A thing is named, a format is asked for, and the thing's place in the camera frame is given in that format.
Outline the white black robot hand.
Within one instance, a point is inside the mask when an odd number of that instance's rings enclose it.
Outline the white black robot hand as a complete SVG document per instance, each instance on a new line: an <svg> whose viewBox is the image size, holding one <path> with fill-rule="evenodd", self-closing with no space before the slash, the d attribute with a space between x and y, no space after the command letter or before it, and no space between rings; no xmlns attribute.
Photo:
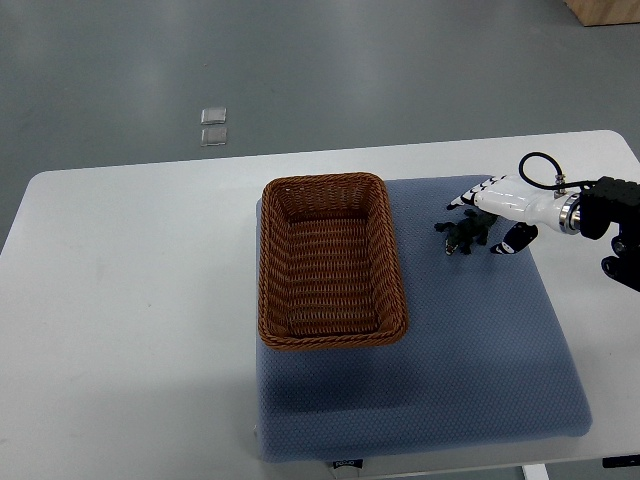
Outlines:
<svg viewBox="0 0 640 480"><path fill-rule="evenodd" d="M482 212L514 221L503 240L492 246L494 254L512 255L527 247L546 225L562 234L580 232L580 194L555 185L545 190L510 175L491 177L452 200L448 210L476 207Z"/></svg>

